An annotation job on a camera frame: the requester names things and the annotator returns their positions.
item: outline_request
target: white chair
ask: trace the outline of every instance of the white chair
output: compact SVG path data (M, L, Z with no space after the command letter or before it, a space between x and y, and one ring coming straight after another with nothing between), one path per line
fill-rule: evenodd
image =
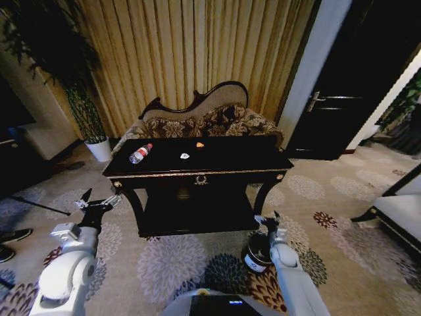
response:
M421 164L377 198L366 213L351 220L375 218L421 253Z

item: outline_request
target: plastic bottle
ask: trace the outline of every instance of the plastic bottle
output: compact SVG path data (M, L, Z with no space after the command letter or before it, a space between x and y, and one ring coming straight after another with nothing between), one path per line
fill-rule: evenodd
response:
M143 145L138 150L136 150L134 153L132 153L129 157L129 160L133 164L140 163L143 158L151 151L152 144L149 143L147 145Z

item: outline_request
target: beige curtain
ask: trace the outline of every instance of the beige curtain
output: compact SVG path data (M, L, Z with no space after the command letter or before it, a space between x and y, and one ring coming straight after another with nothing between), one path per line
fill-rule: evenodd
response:
M274 119L314 0L80 1L99 52L98 108L121 136L157 96L183 109L193 90L242 82Z

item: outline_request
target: shoe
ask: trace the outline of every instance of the shoe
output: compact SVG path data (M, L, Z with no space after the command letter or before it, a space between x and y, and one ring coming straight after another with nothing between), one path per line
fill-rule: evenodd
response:
M9 247L0 245L0 263L6 262L12 259L16 255L16 252Z
M14 232L0 232L0 244L15 242L32 234L32 228L15 230Z

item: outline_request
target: floral carpet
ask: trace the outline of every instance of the floral carpet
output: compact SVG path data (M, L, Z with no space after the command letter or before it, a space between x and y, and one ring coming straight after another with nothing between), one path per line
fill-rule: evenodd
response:
M0 277L16 286L0 286L0 315L27 315L39 290L42 269L61 255L50 237L58 223L80 222L74 201L89 188L91 199L111 195L100 164L80 146L49 180L17 195L68 211L66 217L10 199L0 200L0 229L31 227L34 233L15 243L16 257L0 264ZM359 147L337 161L295 160L284 181L265 201L263 215L281 215L288 242L318 287L332 315L421 315L421 268L376 221L359 225L351 217L419 161L374 144ZM259 185L247 195L254 202ZM142 203L147 194L140 190ZM180 294L207 287L245 294L287 315L273 267L250 273L241 251L251 232L162 236L141 239L130 204L123 199L103 219L98 266L86 297L87 315L160 315Z

